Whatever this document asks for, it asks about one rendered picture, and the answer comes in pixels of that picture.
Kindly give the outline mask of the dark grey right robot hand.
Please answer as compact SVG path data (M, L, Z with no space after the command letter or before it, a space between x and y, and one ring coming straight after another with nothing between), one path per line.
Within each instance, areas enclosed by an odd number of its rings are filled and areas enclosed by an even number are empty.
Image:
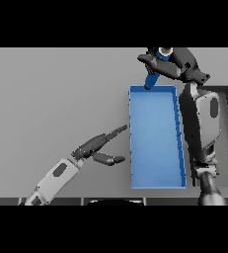
M149 47L137 59L145 64L150 74L159 73L184 83L202 86L210 78L199 69L195 57L186 47Z

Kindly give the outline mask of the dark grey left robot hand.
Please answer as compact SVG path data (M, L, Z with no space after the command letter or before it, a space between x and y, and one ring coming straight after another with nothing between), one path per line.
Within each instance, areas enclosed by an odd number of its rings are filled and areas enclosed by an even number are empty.
M111 139L117 137L127 126L120 126L112 132L99 134L76 148L71 155L76 159L88 159L92 157L96 162L113 166L125 160L123 156L111 156L100 152L100 149Z

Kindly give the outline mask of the blue pipe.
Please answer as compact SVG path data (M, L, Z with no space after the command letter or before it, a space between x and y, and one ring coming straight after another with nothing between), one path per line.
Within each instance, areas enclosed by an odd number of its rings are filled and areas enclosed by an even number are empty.
M173 49L171 47L149 47L146 53L168 61L173 53ZM156 84L160 74L152 70L148 65L145 65L145 68L147 70L147 76L145 78L144 88L150 90Z

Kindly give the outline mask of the blue bin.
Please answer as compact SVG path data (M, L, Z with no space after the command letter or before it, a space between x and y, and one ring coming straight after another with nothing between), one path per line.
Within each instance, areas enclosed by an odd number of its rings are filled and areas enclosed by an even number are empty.
M187 176L177 87L156 85L146 90L131 85L128 96L131 188L184 189Z

